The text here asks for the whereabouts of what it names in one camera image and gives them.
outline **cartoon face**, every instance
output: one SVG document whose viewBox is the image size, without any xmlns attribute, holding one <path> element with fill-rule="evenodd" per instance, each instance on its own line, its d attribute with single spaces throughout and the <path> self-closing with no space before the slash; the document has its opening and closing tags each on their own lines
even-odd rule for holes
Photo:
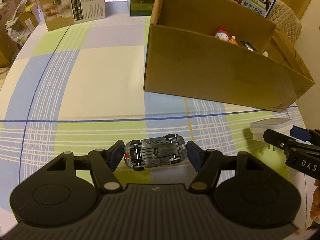
<svg viewBox="0 0 320 240">
<path fill-rule="evenodd" d="M 214 37 L 218 40 L 229 41 L 229 36 L 225 32 L 217 32 Z"/>
</svg>

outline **open cardboard box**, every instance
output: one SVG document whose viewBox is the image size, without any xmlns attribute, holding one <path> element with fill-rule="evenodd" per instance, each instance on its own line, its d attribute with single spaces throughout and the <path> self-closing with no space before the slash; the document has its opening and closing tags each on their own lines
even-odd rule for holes
<svg viewBox="0 0 320 240">
<path fill-rule="evenodd" d="M 260 53 L 213 38 L 222 25 Z M 314 84 L 285 34 L 252 10 L 228 0 L 155 1 L 145 91 L 281 112 Z"/>
</svg>

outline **black label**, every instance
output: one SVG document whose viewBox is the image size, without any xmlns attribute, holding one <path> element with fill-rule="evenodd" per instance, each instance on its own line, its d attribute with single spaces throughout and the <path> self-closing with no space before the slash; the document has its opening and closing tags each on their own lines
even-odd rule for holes
<svg viewBox="0 0 320 240">
<path fill-rule="evenodd" d="M 80 0 L 71 0 L 71 5 L 72 5 L 72 10 L 73 10 L 73 15 L 74 15 L 75 21 L 83 20 Z"/>
</svg>

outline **checkered tablecloth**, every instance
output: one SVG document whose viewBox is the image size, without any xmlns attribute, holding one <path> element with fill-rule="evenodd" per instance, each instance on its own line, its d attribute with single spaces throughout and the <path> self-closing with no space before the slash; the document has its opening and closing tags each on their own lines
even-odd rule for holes
<svg viewBox="0 0 320 240">
<path fill-rule="evenodd" d="M 143 91 L 149 20 L 115 14 L 52 32 L 40 24 L 31 35 L 0 92 L 0 235 L 16 223 L 9 196 L 21 181 L 63 151 L 83 155 L 118 139 L 127 143 L 177 133 L 226 155 L 248 151 L 293 179 L 280 150 L 253 141 L 250 123 L 279 117 L 304 127 L 295 105 L 273 113 Z M 185 160 L 141 172 L 121 162 L 115 174 L 123 184 L 188 186 L 196 172 Z M 85 171 L 77 175 L 90 180 Z M 220 180 L 231 176 L 223 172 Z M 306 191 L 302 183 L 303 201 Z M 302 205 L 303 224 L 307 205 Z"/>
</svg>

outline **metal screw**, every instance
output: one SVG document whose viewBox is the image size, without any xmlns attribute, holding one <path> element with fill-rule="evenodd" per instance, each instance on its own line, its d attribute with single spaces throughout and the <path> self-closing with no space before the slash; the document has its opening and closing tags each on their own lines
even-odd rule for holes
<svg viewBox="0 0 320 240">
<path fill-rule="evenodd" d="M 204 182 L 198 181 L 198 182 L 192 183 L 191 187 L 192 187 L 193 189 L 195 189 L 195 190 L 204 190 L 204 189 L 206 189 L 208 186 L 207 186 L 207 184 L 205 184 Z"/>
<path fill-rule="evenodd" d="M 116 190 L 120 187 L 120 184 L 117 182 L 107 182 L 106 184 L 104 184 L 104 188 L 107 190 Z"/>
</svg>

